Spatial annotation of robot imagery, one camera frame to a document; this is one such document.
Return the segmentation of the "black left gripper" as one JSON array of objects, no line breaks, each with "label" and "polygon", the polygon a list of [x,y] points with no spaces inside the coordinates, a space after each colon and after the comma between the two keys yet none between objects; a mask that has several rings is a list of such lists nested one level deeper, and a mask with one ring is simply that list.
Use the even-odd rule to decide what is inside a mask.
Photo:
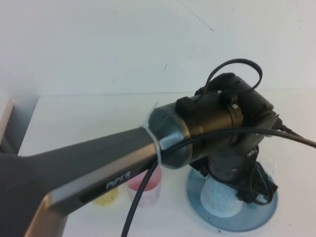
[{"label": "black left gripper", "polygon": [[237,191],[238,200],[257,205],[272,202],[278,186],[257,161],[259,146],[244,154],[229,147],[218,150],[190,163],[190,166],[203,177],[210,176],[215,181]]}]

